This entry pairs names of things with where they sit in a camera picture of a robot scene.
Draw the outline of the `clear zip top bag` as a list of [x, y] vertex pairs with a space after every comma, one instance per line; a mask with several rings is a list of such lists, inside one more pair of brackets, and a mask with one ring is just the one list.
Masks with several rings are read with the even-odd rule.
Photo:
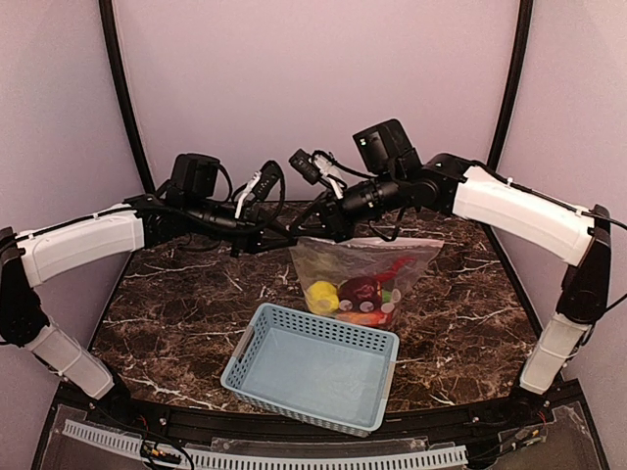
[[[375, 237], [364, 237], [335, 243], [320, 239], [300, 239], [290, 249], [298, 280], [303, 294], [316, 281], [327, 281], [337, 287], [345, 281], [375, 275], [388, 269], [401, 257], [414, 257], [415, 261], [406, 265], [398, 276], [382, 286], [382, 305], [372, 312], [386, 313], [389, 322], [378, 328], [391, 325], [402, 309], [402, 300], [410, 292], [418, 279], [424, 275], [428, 264], [438, 256], [444, 247], [440, 240], [424, 238], [398, 238], [385, 242]], [[336, 319], [340, 309], [328, 315]]]

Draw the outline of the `yellow toy pepper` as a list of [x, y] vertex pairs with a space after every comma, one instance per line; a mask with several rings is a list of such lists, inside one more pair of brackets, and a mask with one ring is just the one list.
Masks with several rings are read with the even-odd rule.
[[305, 299], [310, 312], [328, 315], [339, 309], [337, 287], [327, 281], [314, 282], [305, 292]]

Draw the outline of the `dark red toy pepper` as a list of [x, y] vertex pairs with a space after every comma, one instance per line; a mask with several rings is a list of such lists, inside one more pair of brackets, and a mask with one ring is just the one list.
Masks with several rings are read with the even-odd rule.
[[355, 277], [339, 286], [338, 299], [341, 311], [372, 312], [382, 305], [382, 286], [373, 277]]

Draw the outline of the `red toy chili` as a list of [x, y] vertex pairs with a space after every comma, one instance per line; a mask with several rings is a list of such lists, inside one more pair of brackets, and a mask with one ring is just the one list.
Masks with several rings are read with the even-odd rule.
[[381, 283], [381, 284], [386, 283], [386, 282], [388, 282], [390, 280], [393, 280], [393, 279], [395, 279], [398, 276], [399, 271], [403, 267], [405, 267], [408, 264], [413, 263], [414, 261], [415, 261], [414, 257], [401, 257], [401, 258], [398, 258], [391, 264], [391, 266], [388, 269], [386, 269], [383, 272], [380, 272], [380, 273], [376, 274], [375, 275], [375, 279], [379, 283]]

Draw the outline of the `orange red toy pepper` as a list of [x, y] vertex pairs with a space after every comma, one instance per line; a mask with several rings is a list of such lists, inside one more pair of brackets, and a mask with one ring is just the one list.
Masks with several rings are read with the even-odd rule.
[[381, 312], [359, 313], [359, 312], [341, 312], [336, 315], [339, 321], [351, 324], [378, 328], [389, 322], [388, 315]]

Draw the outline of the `light blue plastic basket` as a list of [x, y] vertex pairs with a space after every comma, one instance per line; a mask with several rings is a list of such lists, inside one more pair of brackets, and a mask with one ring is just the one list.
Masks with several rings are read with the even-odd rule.
[[382, 425], [399, 345], [392, 332], [262, 304], [220, 383], [252, 406], [365, 438]]

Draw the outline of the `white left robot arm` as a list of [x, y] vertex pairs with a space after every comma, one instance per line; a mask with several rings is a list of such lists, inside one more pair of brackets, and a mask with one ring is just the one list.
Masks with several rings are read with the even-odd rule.
[[128, 198], [57, 225], [1, 231], [1, 343], [24, 348], [93, 400], [126, 392], [117, 374], [65, 333], [44, 311], [36, 287], [66, 271], [123, 253], [153, 248], [185, 234], [224, 241], [236, 253], [256, 253], [278, 214], [253, 209], [273, 188], [285, 190], [279, 163], [266, 162], [242, 186], [215, 201], [227, 171], [214, 157], [176, 157], [170, 178], [154, 193]]

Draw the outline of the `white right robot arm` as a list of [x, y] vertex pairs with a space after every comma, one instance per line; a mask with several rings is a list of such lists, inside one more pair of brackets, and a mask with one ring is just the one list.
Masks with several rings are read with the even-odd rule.
[[291, 232], [343, 242], [361, 221], [403, 208], [428, 209], [491, 225], [553, 253], [567, 265], [561, 294], [518, 381], [529, 393], [545, 393], [584, 336], [614, 307], [608, 300], [614, 223], [608, 210], [568, 204], [452, 154], [424, 163], [395, 118], [353, 140], [368, 173], [346, 189], [333, 187], [337, 163], [328, 153], [299, 149], [290, 158], [308, 183], [329, 186], [292, 222]]

